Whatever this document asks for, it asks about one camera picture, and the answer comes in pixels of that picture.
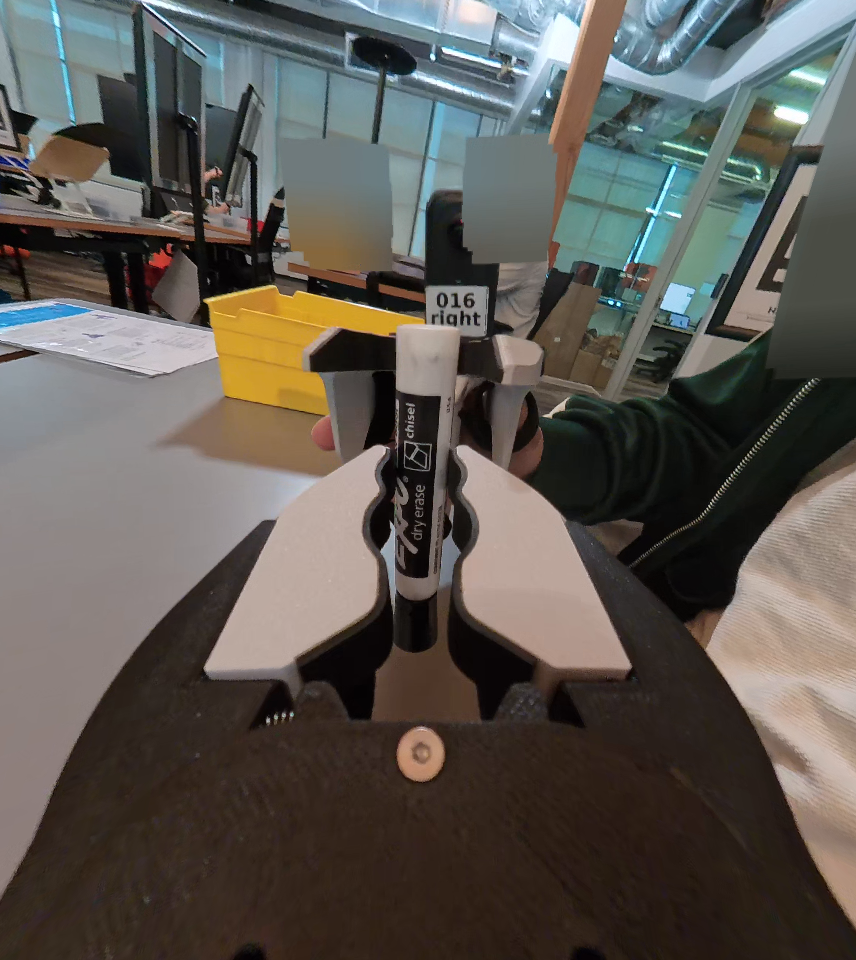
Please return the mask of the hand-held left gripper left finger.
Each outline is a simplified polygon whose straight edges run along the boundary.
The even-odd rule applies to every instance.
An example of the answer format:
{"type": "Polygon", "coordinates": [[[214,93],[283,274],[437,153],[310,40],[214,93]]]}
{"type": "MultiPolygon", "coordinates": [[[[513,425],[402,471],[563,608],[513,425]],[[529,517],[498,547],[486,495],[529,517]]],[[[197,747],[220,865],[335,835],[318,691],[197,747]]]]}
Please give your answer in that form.
{"type": "Polygon", "coordinates": [[[204,666],[213,681],[304,682],[382,598],[384,561],[363,526],[390,451],[376,445],[317,480],[277,518],[204,666]]]}

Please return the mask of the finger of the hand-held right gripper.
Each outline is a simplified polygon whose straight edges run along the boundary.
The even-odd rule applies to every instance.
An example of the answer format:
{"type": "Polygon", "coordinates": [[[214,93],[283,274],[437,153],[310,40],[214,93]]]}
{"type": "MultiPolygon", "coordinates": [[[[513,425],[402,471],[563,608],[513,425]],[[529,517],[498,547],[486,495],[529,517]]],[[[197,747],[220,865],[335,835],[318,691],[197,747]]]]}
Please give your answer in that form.
{"type": "Polygon", "coordinates": [[[488,424],[491,460],[508,470],[526,397],[539,383],[544,351],[536,342],[509,334],[462,338],[458,353],[458,414],[472,395],[481,398],[488,424]]]}
{"type": "Polygon", "coordinates": [[[344,464],[395,439],[396,339],[329,328],[303,350],[304,371],[322,379],[335,450],[344,464]]]}

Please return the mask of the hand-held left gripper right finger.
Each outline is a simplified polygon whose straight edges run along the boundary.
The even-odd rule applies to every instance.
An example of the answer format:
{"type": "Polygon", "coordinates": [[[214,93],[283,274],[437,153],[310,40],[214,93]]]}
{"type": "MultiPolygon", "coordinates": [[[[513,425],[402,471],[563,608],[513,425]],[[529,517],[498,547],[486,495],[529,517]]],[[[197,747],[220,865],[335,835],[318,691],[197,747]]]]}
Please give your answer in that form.
{"type": "Polygon", "coordinates": [[[631,664],[562,514],[462,445],[453,504],[467,509],[459,599],[466,623],[532,668],[535,682],[622,682],[631,664]]]}

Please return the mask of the black white dry erase marker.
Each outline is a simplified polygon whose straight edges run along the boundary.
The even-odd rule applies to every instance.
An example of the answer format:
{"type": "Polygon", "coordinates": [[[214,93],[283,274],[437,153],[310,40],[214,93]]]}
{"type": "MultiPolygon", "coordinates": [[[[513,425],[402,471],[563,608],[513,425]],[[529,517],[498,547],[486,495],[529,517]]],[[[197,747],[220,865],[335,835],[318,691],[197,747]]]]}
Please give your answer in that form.
{"type": "Polygon", "coordinates": [[[437,637],[459,344],[457,331],[438,326],[396,334],[394,644],[409,653],[437,637]]]}

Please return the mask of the yellow plastic bin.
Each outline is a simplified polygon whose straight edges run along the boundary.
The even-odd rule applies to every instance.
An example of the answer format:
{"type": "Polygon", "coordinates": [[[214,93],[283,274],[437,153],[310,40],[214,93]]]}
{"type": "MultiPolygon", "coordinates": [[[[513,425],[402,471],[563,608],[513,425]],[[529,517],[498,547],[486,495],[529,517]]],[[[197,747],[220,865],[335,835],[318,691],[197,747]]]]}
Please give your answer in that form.
{"type": "Polygon", "coordinates": [[[329,408],[320,376],[305,371],[302,354],[331,327],[392,334],[423,316],[341,301],[319,294],[283,294],[274,285],[210,297],[224,395],[232,400],[324,416],[329,408]]]}

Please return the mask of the grey desk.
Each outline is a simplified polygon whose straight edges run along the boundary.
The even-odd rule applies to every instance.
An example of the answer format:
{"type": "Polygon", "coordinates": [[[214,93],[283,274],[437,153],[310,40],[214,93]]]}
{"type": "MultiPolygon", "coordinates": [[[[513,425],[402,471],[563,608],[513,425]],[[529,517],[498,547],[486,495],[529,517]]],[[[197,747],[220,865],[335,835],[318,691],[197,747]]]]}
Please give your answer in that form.
{"type": "Polygon", "coordinates": [[[111,386],[120,417],[0,463],[0,958],[624,956],[602,828],[566,795],[618,760],[532,723],[360,717],[382,598],[305,681],[204,666],[288,481],[169,443],[215,373],[111,386]],[[602,886],[593,894],[592,886],[602,886]]]}

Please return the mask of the long wooden-edged desk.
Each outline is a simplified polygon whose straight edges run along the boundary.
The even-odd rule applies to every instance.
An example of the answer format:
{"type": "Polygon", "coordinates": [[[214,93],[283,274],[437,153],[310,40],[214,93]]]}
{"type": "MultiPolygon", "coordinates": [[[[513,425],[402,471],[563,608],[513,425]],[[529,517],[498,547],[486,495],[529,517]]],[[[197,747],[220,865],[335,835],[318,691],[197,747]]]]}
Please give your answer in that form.
{"type": "Polygon", "coordinates": [[[33,206],[31,209],[0,205],[0,224],[89,234],[125,234],[162,238],[167,242],[194,242],[194,226],[145,218],[99,218],[33,206]]]}

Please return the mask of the person's right hand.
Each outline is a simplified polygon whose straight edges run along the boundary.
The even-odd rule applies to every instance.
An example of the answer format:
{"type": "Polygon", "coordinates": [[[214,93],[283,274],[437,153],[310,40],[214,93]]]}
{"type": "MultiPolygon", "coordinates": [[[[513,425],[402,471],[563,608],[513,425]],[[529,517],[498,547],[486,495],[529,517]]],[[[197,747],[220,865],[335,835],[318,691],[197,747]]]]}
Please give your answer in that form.
{"type": "MultiPolygon", "coordinates": [[[[334,430],[330,418],[323,416],[312,428],[311,436],[313,442],[323,451],[332,452],[335,450],[334,430]]],[[[471,432],[462,425],[459,430],[458,439],[461,446],[469,447],[479,454],[486,455],[488,459],[489,452],[477,442],[477,439],[471,432]]],[[[544,449],[544,437],[541,426],[538,426],[530,441],[517,451],[513,451],[509,465],[506,468],[509,473],[527,480],[533,474],[542,458],[544,449]]]]}

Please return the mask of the brown cardboard box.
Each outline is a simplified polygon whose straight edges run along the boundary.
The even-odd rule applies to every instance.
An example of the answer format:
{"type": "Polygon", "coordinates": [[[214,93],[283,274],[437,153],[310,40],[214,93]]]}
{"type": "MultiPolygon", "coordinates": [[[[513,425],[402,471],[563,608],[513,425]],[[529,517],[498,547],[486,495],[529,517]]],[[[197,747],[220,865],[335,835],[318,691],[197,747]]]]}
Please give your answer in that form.
{"type": "Polygon", "coordinates": [[[601,291],[574,276],[533,336],[542,348],[543,376],[569,379],[601,291]]]}

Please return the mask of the black disc-topped pole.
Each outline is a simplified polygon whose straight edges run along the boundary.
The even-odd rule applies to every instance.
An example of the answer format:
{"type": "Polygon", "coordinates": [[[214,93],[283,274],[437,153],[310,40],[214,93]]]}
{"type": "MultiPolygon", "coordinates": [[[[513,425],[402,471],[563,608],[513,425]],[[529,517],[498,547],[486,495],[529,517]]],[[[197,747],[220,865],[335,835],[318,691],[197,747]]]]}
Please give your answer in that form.
{"type": "Polygon", "coordinates": [[[358,35],[351,40],[351,54],[360,63],[378,74],[371,143],[379,144],[381,137],[387,79],[410,77],[417,69],[417,60],[401,45],[372,35],[358,35]]]}

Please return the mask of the black computer monitor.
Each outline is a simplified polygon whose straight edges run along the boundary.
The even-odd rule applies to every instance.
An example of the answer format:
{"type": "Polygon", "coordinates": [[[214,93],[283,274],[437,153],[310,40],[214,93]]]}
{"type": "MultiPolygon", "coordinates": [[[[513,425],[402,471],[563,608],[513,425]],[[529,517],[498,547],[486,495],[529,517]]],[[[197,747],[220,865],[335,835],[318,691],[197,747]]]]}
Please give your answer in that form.
{"type": "Polygon", "coordinates": [[[155,6],[132,12],[139,149],[150,188],[188,197],[204,172],[204,51],[155,6]]]}
{"type": "Polygon", "coordinates": [[[102,123],[107,127],[111,174],[139,182],[142,164],[138,145],[136,88],[125,79],[98,75],[98,96],[102,123]]]}
{"type": "Polygon", "coordinates": [[[249,83],[242,93],[222,167],[222,199],[230,208],[242,206],[244,187],[253,167],[257,166],[255,147],[264,112],[262,95],[249,83]]]}

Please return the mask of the black framed fiducial sign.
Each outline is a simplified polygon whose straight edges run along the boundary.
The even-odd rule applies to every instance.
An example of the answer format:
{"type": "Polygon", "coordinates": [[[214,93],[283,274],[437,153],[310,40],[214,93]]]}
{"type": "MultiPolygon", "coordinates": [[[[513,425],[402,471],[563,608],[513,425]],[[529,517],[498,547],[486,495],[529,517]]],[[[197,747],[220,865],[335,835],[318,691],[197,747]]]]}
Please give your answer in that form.
{"type": "Polygon", "coordinates": [[[772,327],[822,150],[817,145],[788,152],[719,297],[713,333],[747,340],[772,327]]]}

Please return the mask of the white ribbed garment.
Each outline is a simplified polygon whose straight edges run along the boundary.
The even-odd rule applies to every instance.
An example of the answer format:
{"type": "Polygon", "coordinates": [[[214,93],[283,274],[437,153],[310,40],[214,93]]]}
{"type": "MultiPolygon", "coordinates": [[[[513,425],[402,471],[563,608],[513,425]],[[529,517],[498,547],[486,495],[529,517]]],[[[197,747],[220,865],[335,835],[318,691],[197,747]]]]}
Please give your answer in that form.
{"type": "Polygon", "coordinates": [[[856,928],[856,439],[749,550],[707,653],[856,928]]]}

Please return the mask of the folded cardboard sheet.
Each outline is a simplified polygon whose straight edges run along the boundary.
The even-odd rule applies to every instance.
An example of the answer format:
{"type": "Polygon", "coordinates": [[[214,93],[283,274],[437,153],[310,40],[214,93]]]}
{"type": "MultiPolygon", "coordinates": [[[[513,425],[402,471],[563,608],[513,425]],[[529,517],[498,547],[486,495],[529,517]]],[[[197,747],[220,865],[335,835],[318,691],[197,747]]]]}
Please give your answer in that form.
{"type": "Polygon", "coordinates": [[[109,162],[111,139],[103,123],[64,127],[46,141],[28,171],[48,180],[86,183],[109,162]]]}

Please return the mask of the silver ventilation duct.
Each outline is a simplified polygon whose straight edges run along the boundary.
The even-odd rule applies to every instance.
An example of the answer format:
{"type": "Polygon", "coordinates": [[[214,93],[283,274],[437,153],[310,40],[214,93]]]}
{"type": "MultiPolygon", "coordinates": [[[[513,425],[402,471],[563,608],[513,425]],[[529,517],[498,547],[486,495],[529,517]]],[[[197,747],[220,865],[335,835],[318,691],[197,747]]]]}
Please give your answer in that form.
{"type": "Polygon", "coordinates": [[[759,76],[820,51],[855,21],[851,1],[629,2],[604,77],[759,76]]]}

